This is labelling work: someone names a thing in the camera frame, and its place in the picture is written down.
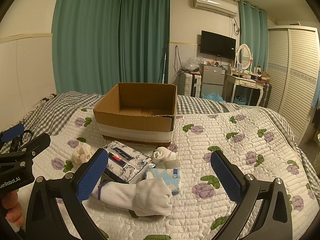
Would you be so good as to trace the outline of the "person's left hand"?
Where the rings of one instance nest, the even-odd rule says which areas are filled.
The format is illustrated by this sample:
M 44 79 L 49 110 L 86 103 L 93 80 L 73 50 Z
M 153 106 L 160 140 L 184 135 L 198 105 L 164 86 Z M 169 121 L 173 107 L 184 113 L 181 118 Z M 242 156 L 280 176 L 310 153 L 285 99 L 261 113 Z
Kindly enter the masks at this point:
M 6 209 L 6 218 L 9 222 L 14 223 L 17 227 L 22 227 L 24 217 L 22 214 L 22 207 L 18 202 L 18 193 L 12 191 L 1 198 L 1 204 Z

